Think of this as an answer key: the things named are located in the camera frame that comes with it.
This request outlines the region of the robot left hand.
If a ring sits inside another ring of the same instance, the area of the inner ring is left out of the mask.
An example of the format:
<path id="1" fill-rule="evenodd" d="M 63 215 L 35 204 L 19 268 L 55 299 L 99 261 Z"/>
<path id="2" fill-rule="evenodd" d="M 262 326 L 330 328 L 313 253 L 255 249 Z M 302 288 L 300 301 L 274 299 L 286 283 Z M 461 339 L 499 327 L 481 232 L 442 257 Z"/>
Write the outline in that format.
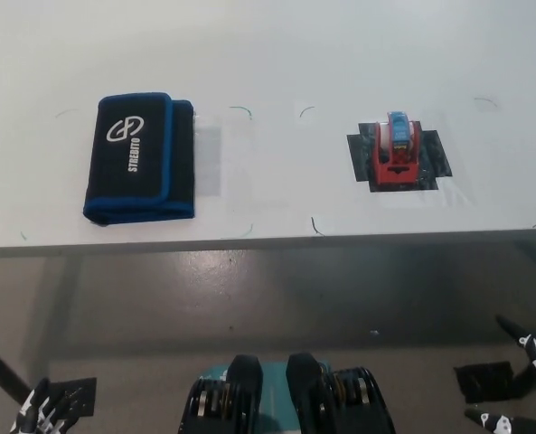
<path id="1" fill-rule="evenodd" d="M 76 412 L 81 406 L 81 392 L 53 392 L 49 378 L 43 377 L 25 399 L 9 432 L 65 434 L 78 422 Z"/>

